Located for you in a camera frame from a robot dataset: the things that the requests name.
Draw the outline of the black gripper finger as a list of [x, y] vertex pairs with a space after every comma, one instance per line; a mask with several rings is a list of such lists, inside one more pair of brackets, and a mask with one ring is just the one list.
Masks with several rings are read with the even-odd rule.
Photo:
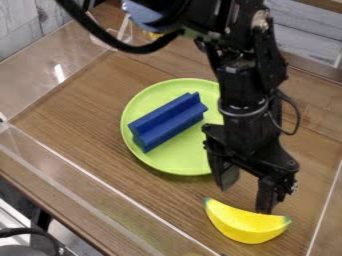
[[272, 177], [266, 176], [258, 180], [256, 210], [258, 213], [270, 214], [277, 204], [277, 183]]
[[234, 151], [224, 149], [208, 149], [208, 159], [216, 184], [226, 191], [241, 177], [240, 167], [233, 163]]

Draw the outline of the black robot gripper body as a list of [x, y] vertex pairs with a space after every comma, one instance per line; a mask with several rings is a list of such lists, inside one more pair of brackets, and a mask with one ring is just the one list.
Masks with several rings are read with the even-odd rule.
[[281, 145], [280, 119], [268, 114], [257, 117], [226, 117], [222, 124], [205, 124], [205, 149], [236, 152], [233, 163], [254, 175], [277, 183], [278, 202], [295, 192], [300, 163]]

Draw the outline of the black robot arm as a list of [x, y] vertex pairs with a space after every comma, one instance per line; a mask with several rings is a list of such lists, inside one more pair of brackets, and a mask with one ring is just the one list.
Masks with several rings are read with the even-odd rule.
[[281, 145], [282, 104], [295, 100], [281, 91], [289, 79], [274, 18], [265, 0], [122, 0], [136, 25], [160, 35], [134, 46], [117, 39], [74, 0], [55, 0], [83, 28], [106, 44], [133, 54], [150, 54], [178, 37], [194, 40], [208, 55], [220, 83], [222, 124], [202, 126], [212, 173], [221, 189], [246, 170], [258, 177], [256, 210], [269, 214], [297, 185], [300, 164]]

